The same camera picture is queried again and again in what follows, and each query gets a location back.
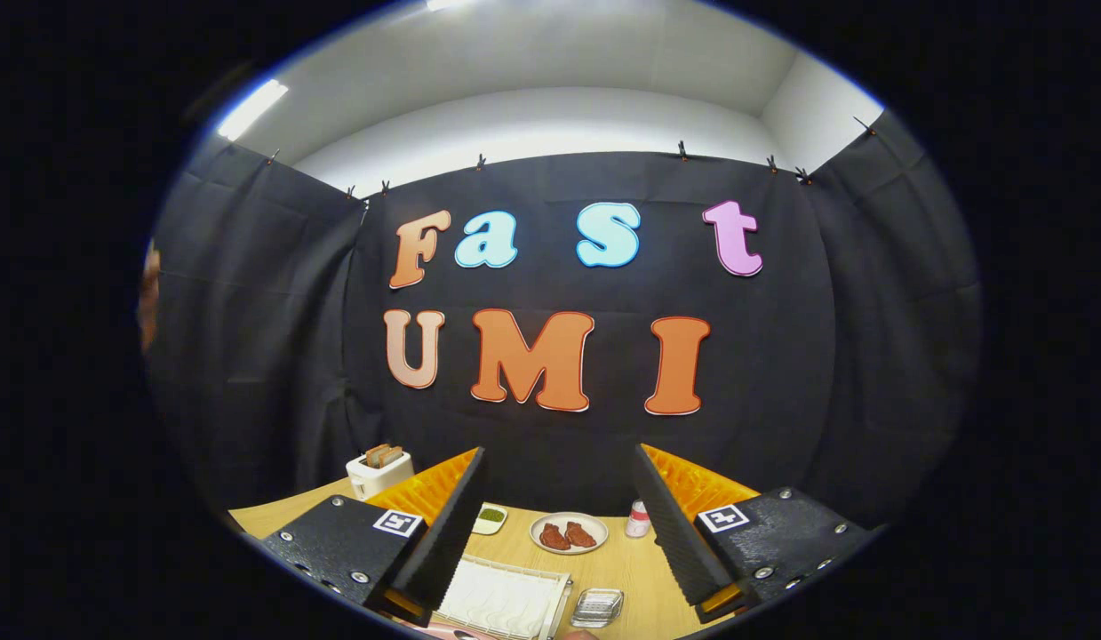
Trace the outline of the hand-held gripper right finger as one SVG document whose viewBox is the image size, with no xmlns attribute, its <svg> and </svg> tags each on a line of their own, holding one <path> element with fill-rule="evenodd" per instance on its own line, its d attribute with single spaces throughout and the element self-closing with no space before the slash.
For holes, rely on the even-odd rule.
<svg viewBox="0 0 1101 640">
<path fill-rule="evenodd" d="M 761 493 L 646 443 L 634 451 L 634 487 L 701 623 L 766 609 L 877 539 L 799 489 Z"/>
</svg>

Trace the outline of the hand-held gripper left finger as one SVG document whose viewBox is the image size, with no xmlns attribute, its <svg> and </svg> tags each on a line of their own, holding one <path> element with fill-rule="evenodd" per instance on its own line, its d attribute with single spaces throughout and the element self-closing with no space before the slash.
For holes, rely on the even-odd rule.
<svg viewBox="0 0 1101 640">
<path fill-rule="evenodd" d="M 484 470 L 486 449 L 475 447 L 367 501 L 334 493 L 260 549 L 331 598 L 425 627 L 472 535 Z"/>
</svg>

